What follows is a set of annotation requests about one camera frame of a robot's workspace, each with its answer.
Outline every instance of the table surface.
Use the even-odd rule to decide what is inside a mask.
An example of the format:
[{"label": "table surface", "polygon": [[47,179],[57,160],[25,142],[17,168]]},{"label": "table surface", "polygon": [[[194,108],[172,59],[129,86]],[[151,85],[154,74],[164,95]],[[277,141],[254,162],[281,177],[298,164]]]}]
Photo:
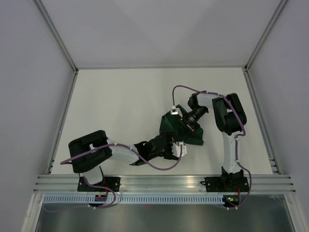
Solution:
[{"label": "table surface", "polygon": [[[241,68],[80,70],[52,174],[73,173],[70,165],[60,165],[70,157],[68,143],[94,131],[104,130],[109,138],[124,144],[154,138],[159,133],[162,115],[171,109],[175,85],[222,94],[237,93],[247,116],[247,135],[241,139],[241,163],[252,174],[272,174]],[[176,104],[190,111],[187,102],[191,94],[190,90],[178,88]],[[204,129],[204,145],[187,145],[188,154],[172,170],[158,171],[148,165],[129,166],[115,160],[103,162],[102,170],[114,175],[221,174],[223,138],[216,127],[212,109],[199,124]],[[163,158],[150,162],[162,168],[175,163]]]}]

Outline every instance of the gray floor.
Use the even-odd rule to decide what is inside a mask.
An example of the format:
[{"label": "gray floor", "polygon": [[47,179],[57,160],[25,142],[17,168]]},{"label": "gray floor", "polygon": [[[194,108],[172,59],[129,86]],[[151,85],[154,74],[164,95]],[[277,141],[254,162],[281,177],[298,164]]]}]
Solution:
[{"label": "gray floor", "polygon": [[[47,204],[65,209],[72,204]],[[108,209],[42,211],[39,232],[293,232],[281,197],[251,196],[238,210],[213,205],[119,204]]]}]

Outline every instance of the white tabletop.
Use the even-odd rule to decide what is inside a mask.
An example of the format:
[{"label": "white tabletop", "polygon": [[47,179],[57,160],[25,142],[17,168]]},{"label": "white tabletop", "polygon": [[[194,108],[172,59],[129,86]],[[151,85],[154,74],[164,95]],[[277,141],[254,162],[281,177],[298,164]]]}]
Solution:
[{"label": "white tabletop", "polygon": [[[241,139],[241,163],[252,174],[272,174],[266,148],[241,68],[179,68],[80,70],[61,134],[52,174],[73,174],[70,165],[60,165],[69,158],[68,143],[97,130],[109,138],[136,144],[159,134],[161,117],[172,107],[172,89],[186,85],[222,94],[237,93],[247,116],[247,135]],[[178,88],[176,104],[187,111],[192,92]],[[204,145],[187,145],[188,154],[170,171],[158,171],[148,165],[129,166],[120,161],[103,162],[104,174],[221,174],[224,149],[213,110],[199,124],[204,129]],[[166,168],[174,160],[150,161]]]}]

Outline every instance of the white table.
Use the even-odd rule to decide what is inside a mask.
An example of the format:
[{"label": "white table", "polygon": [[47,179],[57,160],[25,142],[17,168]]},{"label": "white table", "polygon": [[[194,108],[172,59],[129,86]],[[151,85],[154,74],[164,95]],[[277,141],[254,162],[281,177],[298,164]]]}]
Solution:
[{"label": "white table", "polygon": [[[94,131],[104,130],[108,137],[124,144],[154,138],[159,134],[162,115],[171,109],[175,85],[222,94],[237,93],[247,115],[247,135],[241,140],[241,163],[252,174],[272,174],[241,68],[80,70],[52,174],[73,173],[70,165],[59,164],[70,157],[68,143]],[[178,88],[176,104],[189,111],[187,101],[191,94],[187,89]],[[187,145],[188,154],[174,169],[158,171],[148,165],[135,167],[107,160],[102,164],[104,174],[221,174],[223,139],[213,110],[210,109],[199,124],[204,129],[204,145]],[[166,168],[175,161],[156,158],[150,162]]]}]

